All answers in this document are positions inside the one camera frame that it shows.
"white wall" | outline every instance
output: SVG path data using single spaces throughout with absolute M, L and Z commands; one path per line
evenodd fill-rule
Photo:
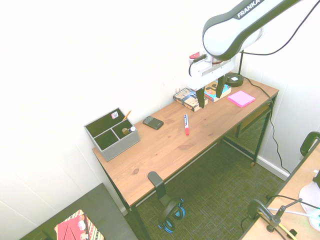
M 305 0 L 288 9 L 267 25 L 268 32 L 261 40 L 245 51 L 266 54 L 282 47 L 316 2 Z M 245 55 L 243 59 L 245 76 L 279 89 L 272 122 L 283 166 L 290 172 L 300 161 L 300 147 L 308 133 L 320 129 L 319 14 L 320 6 L 279 52 Z M 276 149 L 269 124 L 259 152 L 260 163 L 285 179 L 287 172 L 281 170 Z
M 99 183 L 123 209 L 83 126 L 117 107 L 132 109 L 136 123 L 171 103 L 187 85 L 204 23 L 238 2 L 2 1 L 0 239 L 21 238 Z M 273 21 L 248 51 L 277 49 L 314 3 Z M 243 62 L 244 75 L 280 89 L 273 121 L 289 170 L 305 136 L 320 128 L 319 11 L 277 55 Z M 279 166 L 270 129 L 260 157 Z

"gray desk organizer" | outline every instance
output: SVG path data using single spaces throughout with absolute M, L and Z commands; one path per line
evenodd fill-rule
M 99 149 L 107 162 L 140 141 L 138 130 L 124 135 L 123 128 L 131 128 L 133 124 L 119 109 L 90 122 L 84 128 L 94 146 Z

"small bottle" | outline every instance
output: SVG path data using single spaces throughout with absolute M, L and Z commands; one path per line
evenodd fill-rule
M 122 129 L 122 133 L 126 136 L 128 135 L 129 133 L 132 133 L 136 130 L 136 127 L 135 126 L 132 126 L 130 127 L 129 129 L 128 128 L 123 128 Z
M 129 130 L 128 130 L 128 128 L 123 128 L 122 129 L 122 133 L 123 133 L 123 135 L 128 135 L 129 134 Z
M 130 129 L 128 131 L 129 131 L 129 133 L 132 133 L 132 132 L 136 131 L 136 127 L 132 126 L 132 127 L 130 127 Z

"black table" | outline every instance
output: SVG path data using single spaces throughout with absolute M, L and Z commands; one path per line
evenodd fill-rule
M 108 190 L 101 183 L 48 221 L 28 233 L 21 238 L 21 240 L 33 240 L 41 231 L 49 237 L 48 239 L 57 239 L 54 229 L 55 226 L 63 222 L 79 209 L 87 214 L 88 218 L 106 240 L 137 239 L 116 203 L 110 196 Z

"book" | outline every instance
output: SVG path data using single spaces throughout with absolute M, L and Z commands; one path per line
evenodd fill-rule
M 237 91 L 236 93 L 228 96 L 228 100 L 243 108 L 244 106 L 256 100 L 256 98 L 245 93 L 244 91 Z
M 192 110 L 193 112 L 201 109 L 196 92 L 187 87 L 173 95 L 173 99 L 183 106 L 187 107 L 188 109 Z M 207 103 L 208 99 L 204 98 L 204 105 L 206 105 Z
M 55 228 L 57 240 L 104 240 L 104 236 L 80 209 Z
M 217 86 L 218 80 L 214 80 L 213 82 L 207 84 L 204 88 L 204 96 L 212 102 L 216 102 L 231 93 L 231 86 L 225 84 L 221 96 L 218 98 L 216 94 Z

